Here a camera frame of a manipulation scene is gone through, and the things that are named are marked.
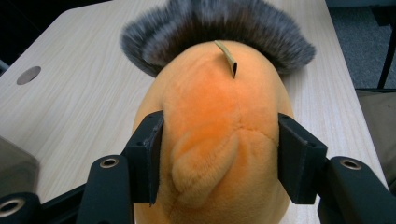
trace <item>table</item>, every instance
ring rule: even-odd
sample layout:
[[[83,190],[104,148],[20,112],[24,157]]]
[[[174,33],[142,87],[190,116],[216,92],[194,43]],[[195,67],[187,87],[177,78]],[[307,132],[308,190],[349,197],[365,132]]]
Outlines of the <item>table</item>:
[[[361,160],[385,183],[325,1],[269,2],[318,51],[307,67],[282,77],[296,120],[329,147],[328,158]],[[68,10],[0,77],[0,135],[39,160],[42,203],[83,184],[96,159],[123,150],[153,78],[123,55],[120,32],[162,4],[115,0]],[[39,75],[17,85],[34,66]],[[291,204],[282,223],[318,223],[316,207]]]

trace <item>stuffed toy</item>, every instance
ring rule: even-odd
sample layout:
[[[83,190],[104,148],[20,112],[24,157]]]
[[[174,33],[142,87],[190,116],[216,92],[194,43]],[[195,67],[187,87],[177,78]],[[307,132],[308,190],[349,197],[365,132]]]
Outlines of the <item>stuffed toy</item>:
[[[155,77],[133,130],[164,113],[157,202],[134,205],[137,223],[279,222],[277,116],[292,116],[279,74],[315,55],[296,23],[261,0],[170,0],[121,47]]]

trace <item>wooden table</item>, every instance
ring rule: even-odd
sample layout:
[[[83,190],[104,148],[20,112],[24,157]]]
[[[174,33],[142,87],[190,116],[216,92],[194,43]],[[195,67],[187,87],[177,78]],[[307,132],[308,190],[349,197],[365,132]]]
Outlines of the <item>wooden table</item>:
[[[385,183],[325,1],[270,2],[318,51],[306,68],[282,77],[297,121],[329,147],[328,158],[361,160]],[[115,0],[66,11],[1,76],[0,135],[39,160],[42,202],[84,183],[96,159],[123,150],[153,78],[123,55],[120,32],[163,3]],[[39,75],[17,85],[33,66]],[[316,209],[291,204],[282,222],[318,223]]]

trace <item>plush toy tag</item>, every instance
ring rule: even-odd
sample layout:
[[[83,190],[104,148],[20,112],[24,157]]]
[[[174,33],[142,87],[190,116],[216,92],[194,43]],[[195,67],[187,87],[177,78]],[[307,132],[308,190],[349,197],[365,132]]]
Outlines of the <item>plush toy tag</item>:
[[[223,51],[225,57],[227,58],[228,64],[230,65],[233,78],[235,78],[237,67],[236,60],[233,58],[233,55],[231,55],[231,52],[227,49],[227,47],[225,47],[220,41],[215,40],[215,43],[221,49],[221,51]]]

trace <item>orange fabric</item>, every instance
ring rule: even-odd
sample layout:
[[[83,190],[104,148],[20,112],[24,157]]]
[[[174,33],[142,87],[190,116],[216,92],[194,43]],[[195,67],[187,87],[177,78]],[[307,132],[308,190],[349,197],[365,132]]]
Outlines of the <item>orange fabric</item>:
[[[276,223],[289,198],[277,179],[278,112],[292,116],[271,63],[222,41],[193,46],[157,76],[135,117],[163,110],[157,202],[136,204],[137,223]]]

